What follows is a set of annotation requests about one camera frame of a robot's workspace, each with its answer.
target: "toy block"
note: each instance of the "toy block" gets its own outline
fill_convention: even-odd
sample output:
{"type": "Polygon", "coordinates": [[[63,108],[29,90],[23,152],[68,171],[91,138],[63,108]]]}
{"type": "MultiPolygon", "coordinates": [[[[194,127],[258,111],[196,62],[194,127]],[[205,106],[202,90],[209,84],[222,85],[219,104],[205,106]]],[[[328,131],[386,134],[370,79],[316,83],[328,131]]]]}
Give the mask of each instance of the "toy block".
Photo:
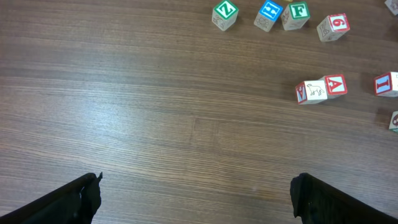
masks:
{"type": "Polygon", "coordinates": [[[289,4],[281,15],[285,30],[300,29],[310,18],[307,3],[296,2],[289,4]]]}
{"type": "Polygon", "coordinates": [[[398,0],[387,0],[385,1],[385,4],[393,13],[393,15],[398,15],[398,0]]]}
{"type": "Polygon", "coordinates": [[[398,133],[398,111],[393,112],[389,129],[398,133]]]}
{"type": "Polygon", "coordinates": [[[376,96],[398,96],[398,72],[389,72],[374,78],[374,94],[376,96]]]}
{"type": "Polygon", "coordinates": [[[326,16],[317,27],[322,42],[334,41],[349,31],[349,23],[345,13],[326,16]]]}
{"type": "Polygon", "coordinates": [[[320,103],[328,99],[323,80],[304,81],[298,84],[295,90],[300,105],[320,103]]]}
{"type": "Polygon", "coordinates": [[[239,9],[230,0],[224,0],[214,7],[212,21],[222,31],[226,31],[236,22],[238,12],[239,9]]]}
{"type": "Polygon", "coordinates": [[[257,14],[254,25],[269,32],[284,8],[271,0],[267,0],[257,14]]]}
{"type": "Polygon", "coordinates": [[[344,75],[327,75],[320,80],[325,81],[328,99],[334,99],[347,94],[347,85],[344,75]]]}

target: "black object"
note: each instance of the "black object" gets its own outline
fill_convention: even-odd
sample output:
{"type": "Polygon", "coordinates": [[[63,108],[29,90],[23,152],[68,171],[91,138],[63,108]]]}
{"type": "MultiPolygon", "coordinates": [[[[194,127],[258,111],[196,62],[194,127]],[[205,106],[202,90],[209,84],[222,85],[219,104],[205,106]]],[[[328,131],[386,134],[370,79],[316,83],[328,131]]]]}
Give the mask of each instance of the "black object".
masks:
{"type": "Polygon", "coordinates": [[[22,208],[0,217],[1,224],[88,224],[101,206],[100,181],[85,174],[22,208]]]}
{"type": "Polygon", "coordinates": [[[382,213],[310,174],[300,174],[290,183],[294,217],[303,224],[398,224],[382,213]]]}

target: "wooden table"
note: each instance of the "wooden table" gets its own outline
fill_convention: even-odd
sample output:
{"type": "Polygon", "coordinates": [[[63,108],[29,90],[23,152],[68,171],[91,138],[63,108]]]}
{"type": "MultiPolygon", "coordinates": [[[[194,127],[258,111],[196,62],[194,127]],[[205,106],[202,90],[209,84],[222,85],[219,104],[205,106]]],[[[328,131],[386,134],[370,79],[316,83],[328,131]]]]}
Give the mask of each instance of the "wooden table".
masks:
{"type": "MultiPolygon", "coordinates": [[[[300,223],[308,172],[398,217],[398,18],[381,0],[308,0],[303,29],[253,25],[263,0],[0,0],[0,215],[104,172],[93,223],[300,223]],[[351,30],[321,43],[345,12],[351,30]],[[343,73],[348,94],[297,105],[294,86],[343,73]]],[[[288,2],[276,1],[284,7],[288,2]]]]}

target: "number 6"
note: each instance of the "number 6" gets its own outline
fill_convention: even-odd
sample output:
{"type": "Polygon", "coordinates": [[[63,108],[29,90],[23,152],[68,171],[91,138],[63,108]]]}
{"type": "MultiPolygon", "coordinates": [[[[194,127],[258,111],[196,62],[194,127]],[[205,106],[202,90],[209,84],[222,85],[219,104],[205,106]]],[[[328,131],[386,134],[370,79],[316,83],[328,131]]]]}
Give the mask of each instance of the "number 6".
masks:
{"type": "Polygon", "coordinates": [[[345,25],[346,23],[344,22],[344,20],[342,20],[342,19],[335,19],[334,21],[333,21],[333,25],[335,25],[335,26],[341,26],[341,25],[345,25]]]}

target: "green block face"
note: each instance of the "green block face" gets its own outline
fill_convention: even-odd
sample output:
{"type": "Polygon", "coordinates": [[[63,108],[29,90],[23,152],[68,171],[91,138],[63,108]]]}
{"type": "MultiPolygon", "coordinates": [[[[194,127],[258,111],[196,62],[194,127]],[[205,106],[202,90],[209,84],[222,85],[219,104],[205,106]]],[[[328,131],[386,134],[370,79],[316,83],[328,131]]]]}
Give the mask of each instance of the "green block face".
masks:
{"type": "Polygon", "coordinates": [[[229,0],[224,0],[220,2],[214,10],[223,18],[229,19],[235,13],[239,11],[239,9],[229,0]]]}
{"type": "Polygon", "coordinates": [[[306,19],[310,17],[310,11],[305,2],[289,4],[289,8],[293,19],[306,19]]]}

